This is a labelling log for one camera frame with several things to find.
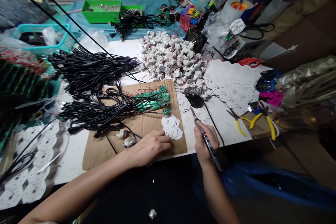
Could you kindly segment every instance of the black fan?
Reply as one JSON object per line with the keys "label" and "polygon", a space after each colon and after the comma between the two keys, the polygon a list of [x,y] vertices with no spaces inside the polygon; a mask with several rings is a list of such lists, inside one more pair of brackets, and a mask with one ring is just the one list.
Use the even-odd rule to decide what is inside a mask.
{"label": "black fan", "polygon": [[202,50],[207,41],[207,37],[200,30],[190,29],[187,31],[185,40],[194,42],[194,52],[198,53]]}

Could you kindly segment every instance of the green circuit board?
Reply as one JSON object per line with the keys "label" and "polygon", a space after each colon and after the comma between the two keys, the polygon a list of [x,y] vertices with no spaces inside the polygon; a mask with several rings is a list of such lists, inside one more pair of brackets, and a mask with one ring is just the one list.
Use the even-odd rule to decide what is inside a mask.
{"label": "green circuit board", "polygon": [[134,98],[144,98],[144,97],[150,97],[152,98],[152,100],[148,99],[146,101],[141,102],[138,105],[138,108],[140,110],[149,110],[149,109],[155,110],[163,106],[166,106],[169,103],[169,93],[167,91],[166,86],[160,86],[155,90],[145,91],[134,96]]}

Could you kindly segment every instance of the pink fabric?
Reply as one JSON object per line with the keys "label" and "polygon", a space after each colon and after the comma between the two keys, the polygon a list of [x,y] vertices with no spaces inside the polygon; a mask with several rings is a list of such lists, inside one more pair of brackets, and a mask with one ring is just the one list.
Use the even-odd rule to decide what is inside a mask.
{"label": "pink fabric", "polygon": [[267,98],[267,103],[275,107],[279,107],[282,102],[284,95],[279,91],[275,90],[273,92],[259,93],[259,96],[262,98]]}

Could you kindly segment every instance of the green plastic tray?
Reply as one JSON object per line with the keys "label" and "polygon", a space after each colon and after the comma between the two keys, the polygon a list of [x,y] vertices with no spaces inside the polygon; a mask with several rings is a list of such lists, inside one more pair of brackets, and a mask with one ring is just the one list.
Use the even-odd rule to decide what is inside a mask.
{"label": "green plastic tray", "polygon": [[[118,12],[106,12],[99,7],[90,8],[92,6],[97,6],[101,4],[107,6],[119,5],[120,9]],[[86,0],[82,8],[82,13],[89,23],[118,23],[116,18],[119,17],[119,12],[121,9],[122,4],[121,1],[118,0]]]}

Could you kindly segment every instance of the yellow pliers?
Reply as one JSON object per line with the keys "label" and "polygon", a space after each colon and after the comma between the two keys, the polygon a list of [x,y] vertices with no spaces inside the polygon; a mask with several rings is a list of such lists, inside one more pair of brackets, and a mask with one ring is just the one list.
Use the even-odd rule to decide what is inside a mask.
{"label": "yellow pliers", "polygon": [[268,112],[267,112],[267,107],[266,108],[263,108],[261,110],[261,112],[253,118],[253,120],[251,121],[251,124],[250,124],[250,129],[253,129],[256,121],[262,116],[262,115],[265,115],[266,116],[266,120],[268,122],[268,125],[269,125],[269,128],[271,130],[271,138],[272,140],[274,141],[275,140],[275,129],[274,129],[274,126],[273,126],[273,123],[272,123],[272,120],[270,119],[270,117],[268,116]]}
{"label": "yellow pliers", "polygon": [[237,125],[237,128],[238,128],[239,132],[244,137],[246,137],[246,134],[242,131],[242,129],[241,129],[240,125],[239,125],[238,119],[242,119],[242,120],[248,121],[250,124],[252,123],[252,121],[250,119],[245,118],[245,117],[239,117],[239,116],[237,116],[237,114],[231,108],[229,108],[229,109],[231,110],[231,112],[229,110],[227,110],[227,112],[236,120],[236,125]]}

